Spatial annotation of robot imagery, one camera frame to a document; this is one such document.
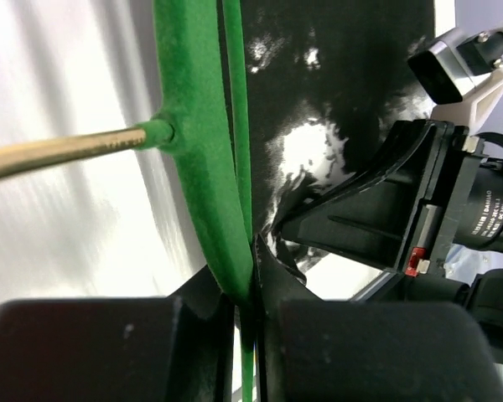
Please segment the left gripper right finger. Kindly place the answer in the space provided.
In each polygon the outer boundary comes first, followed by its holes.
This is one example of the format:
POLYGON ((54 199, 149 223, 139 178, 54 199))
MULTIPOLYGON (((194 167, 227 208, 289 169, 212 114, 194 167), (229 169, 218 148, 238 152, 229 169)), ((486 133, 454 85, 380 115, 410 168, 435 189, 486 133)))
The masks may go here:
POLYGON ((257 399, 284 401, 287 369, 280 306, 286 301, 318 297, 289 272, 259 234, 253 240, 253 260, 257 399))

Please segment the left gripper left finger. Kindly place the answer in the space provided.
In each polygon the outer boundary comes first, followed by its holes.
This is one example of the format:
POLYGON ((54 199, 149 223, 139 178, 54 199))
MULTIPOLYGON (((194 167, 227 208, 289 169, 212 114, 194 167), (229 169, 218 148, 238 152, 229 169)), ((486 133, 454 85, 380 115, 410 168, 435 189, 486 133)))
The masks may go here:
POLYGON ((235 306, 210 269, 198 271, 173 293, 174 324, 168 401, 230 401, 235 306))

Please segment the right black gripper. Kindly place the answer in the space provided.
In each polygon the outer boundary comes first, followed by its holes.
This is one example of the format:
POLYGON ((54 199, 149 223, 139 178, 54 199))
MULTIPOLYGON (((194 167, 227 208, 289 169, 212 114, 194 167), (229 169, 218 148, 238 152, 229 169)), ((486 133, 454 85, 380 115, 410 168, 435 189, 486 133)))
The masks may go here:
POLYGON ((398 121, 363 171, 289 214, 280 235, 383 271, 443 276, 481 160, 482 141, 463 126, 398 121))

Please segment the black white tie-dye trousers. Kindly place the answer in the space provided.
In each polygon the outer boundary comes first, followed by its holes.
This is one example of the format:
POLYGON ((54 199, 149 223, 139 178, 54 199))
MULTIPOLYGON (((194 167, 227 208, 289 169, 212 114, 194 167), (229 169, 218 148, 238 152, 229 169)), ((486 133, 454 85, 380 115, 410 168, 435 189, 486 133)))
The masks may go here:
POLYGON ((245 226, 299 280, 335 254, 283 240, 296 209, 363 171, 398 121, 430 120, 408 59, 435 36, 432 1, 219 1, 226 103, 245 226))

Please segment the green plastic hanger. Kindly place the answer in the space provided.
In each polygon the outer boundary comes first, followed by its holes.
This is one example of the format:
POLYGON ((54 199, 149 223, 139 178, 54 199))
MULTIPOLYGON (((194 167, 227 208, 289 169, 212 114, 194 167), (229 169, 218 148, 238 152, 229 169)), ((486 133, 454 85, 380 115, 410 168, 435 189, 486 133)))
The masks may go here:
POLYGON ((219 1, 0 1, 0 401, 168 401, 179 301, 251 303, 219 1))

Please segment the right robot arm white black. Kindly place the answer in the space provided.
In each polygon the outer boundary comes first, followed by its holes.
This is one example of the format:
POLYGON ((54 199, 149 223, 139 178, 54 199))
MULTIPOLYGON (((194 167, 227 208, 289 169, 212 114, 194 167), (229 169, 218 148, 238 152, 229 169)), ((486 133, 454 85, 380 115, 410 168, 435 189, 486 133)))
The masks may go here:
POLYGON ((385 271, 366 300, 459 304, 503 364, 503 269, 469 285, 445 274, 454 245, 503 254, 503 159, 486 143, 503 135, 398 121, 365 171, 287 216, 280 235, 385 271))

